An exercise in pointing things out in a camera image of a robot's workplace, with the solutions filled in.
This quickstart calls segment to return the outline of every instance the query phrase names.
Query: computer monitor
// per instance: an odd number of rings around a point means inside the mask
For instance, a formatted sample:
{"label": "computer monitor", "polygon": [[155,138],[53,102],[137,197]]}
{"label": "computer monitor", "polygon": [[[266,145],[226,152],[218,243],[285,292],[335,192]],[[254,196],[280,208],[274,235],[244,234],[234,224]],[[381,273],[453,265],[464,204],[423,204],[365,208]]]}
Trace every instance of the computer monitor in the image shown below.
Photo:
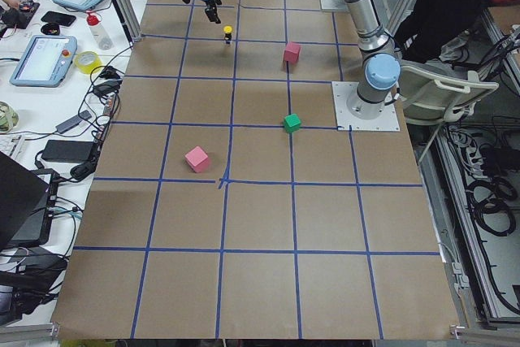
{"label": "computer monitor", "polygon": [[48,184],[0,153],[0,250],[35,212]]}

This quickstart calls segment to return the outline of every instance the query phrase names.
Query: white chair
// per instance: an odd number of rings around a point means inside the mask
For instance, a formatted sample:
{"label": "white chair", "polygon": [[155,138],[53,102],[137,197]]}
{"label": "white chair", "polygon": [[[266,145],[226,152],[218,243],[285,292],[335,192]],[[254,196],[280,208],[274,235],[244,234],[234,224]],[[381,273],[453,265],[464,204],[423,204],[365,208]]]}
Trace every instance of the white chair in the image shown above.
{"label": "white chair", "polygon": [[472,115],[475,103],[498,88],[498,83],[480,81],[475,71],[467,72],[467,80],[443,75],[440,68],[426,64],[401,62],[399,87],[405,119],[408,124],[437,125],[424,151],[421,163],[443,124]]}

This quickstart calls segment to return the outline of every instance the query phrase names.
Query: bottle with red cap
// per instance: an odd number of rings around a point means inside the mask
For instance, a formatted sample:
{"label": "bottle with red cap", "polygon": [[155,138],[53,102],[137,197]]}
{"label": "bottle with red cap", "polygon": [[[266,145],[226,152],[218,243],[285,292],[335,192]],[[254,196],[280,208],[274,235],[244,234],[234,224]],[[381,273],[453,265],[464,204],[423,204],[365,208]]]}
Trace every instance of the bottle with red cap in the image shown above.
{"label": "bottle with red cap", "polygon": [[101,20],[92,11],[87,11],[87,25],[90,27],[99,49],[107,50],[114,46],[105,28],[103,28]]}

